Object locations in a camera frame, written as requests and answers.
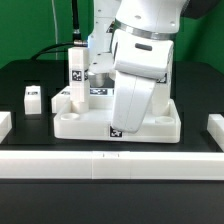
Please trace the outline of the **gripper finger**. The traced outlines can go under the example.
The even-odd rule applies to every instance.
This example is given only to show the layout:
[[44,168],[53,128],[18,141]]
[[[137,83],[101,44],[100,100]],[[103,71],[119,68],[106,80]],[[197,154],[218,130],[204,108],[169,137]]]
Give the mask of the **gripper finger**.
[[97,54],[88,69],[88,76],[90,79],[104,79],[107,75],[115,73],[114,59],[111,53]]
[[119,131],[136,133],[145,117],[156,81],[116,72],[111,126]]

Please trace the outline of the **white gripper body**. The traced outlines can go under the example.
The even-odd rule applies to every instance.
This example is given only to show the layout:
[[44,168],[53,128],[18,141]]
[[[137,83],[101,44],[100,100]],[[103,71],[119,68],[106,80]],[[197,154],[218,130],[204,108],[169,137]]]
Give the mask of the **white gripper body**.
[[152,40],[117,29],[112,41],[114,69],[123,73],[162,79],[173,59],[171,40]]

